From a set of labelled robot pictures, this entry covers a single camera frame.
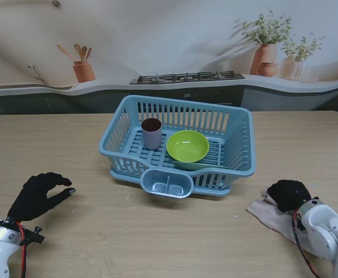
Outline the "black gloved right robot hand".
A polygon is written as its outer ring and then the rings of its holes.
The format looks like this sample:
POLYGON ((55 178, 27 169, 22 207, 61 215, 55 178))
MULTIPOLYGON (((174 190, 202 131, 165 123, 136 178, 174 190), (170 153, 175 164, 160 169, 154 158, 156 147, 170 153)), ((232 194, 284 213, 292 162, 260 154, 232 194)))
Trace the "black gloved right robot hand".
POLYGON ((296 210, 312 199, 305 185, 295 180, 279 180, 267 189, 267 193, 283 213, 296 210))

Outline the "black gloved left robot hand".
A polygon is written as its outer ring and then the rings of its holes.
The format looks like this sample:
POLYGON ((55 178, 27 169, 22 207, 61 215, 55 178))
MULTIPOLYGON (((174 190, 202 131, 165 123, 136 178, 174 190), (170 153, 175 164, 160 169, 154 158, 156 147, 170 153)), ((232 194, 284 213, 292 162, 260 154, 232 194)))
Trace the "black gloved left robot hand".
POLYGON ((71 180, 54 172, 33 175, 23 185, 8 211, 6 220, 11 224, 21 223, 44 215, 76 191, 71 185, 71 180), (47 193, 59 185, 66 188, 52 197, 47 197, 47 193))

